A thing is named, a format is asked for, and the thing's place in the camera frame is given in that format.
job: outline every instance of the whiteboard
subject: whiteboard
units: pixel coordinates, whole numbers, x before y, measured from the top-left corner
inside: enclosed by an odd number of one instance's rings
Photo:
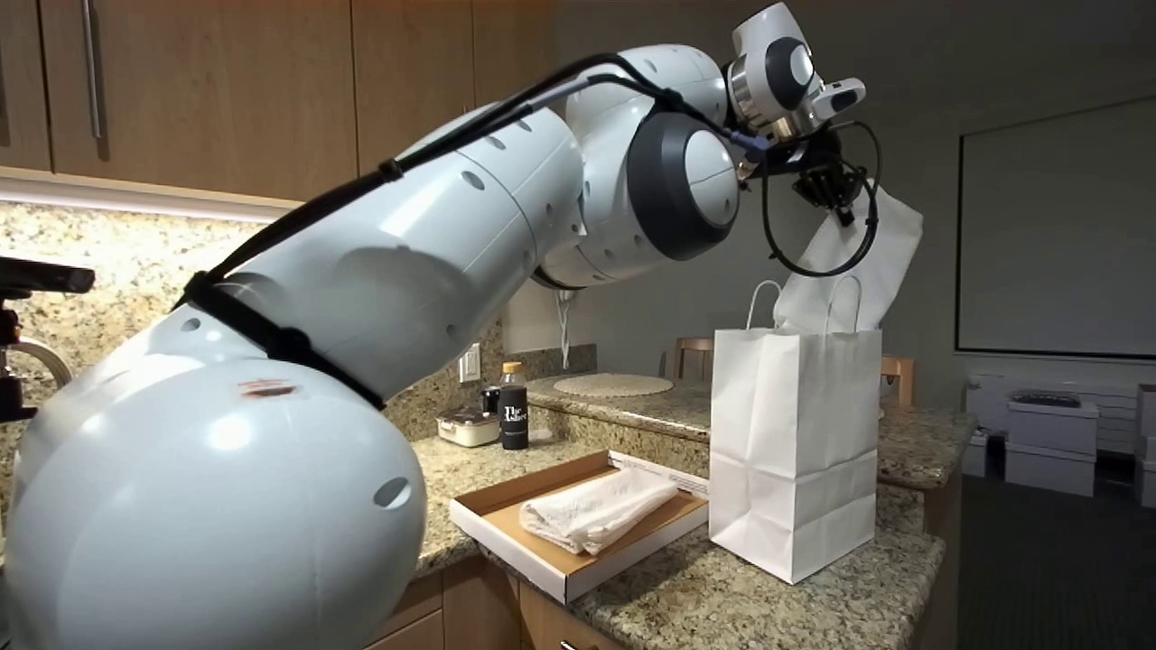
[[[1156,358],[1156,98],[961,137],[956,349]]]

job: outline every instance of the granite countertop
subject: granite countertop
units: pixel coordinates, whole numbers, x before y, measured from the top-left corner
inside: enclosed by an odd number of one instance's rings
[[[534,379],[531,406],[707,443],[707,386],[675,384],[672,390],[646,397],[572,397],[552,390],[552,384],[558,379]],[[931,491],[956,477],[964,447],[964,415],[891,409],[879,426],[879,477],[889,484]]]
[[[528,451],[411,439],[425,472],[419,574],[477,556],[448,502],[522,472],[599,451],[534,439]],[[918,491],[879,489],[879,536],[801,584],[785,584],[707,542],[704,529],[610,578],[572,610],[626,646],[905,646],[920,619],[944,542],[924,536]]]

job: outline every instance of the robotic arm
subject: robotic arm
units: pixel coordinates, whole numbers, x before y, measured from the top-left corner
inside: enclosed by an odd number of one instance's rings
[[[598,57],[289,212],[33,420],[20,646],[365,646],[425,518],[381,397],[531,275],[584,290],[723,243],[738,151],[795,149],[861,98],[772,2],[728,80],[694,46]]]

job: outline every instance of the dark bottle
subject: dark bottle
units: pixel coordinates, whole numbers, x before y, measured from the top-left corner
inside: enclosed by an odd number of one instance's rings
[[[528,386],[522,384],[522,361],[502,361],[498,426],[502,426],[502,447],[531,443],[531,406],[528,406]]]

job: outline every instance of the white paper bag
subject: white paper bag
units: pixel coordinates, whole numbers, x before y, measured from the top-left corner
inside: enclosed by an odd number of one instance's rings
[[[707,536],[801,581],[873,537],[881,337],[719,327]]]

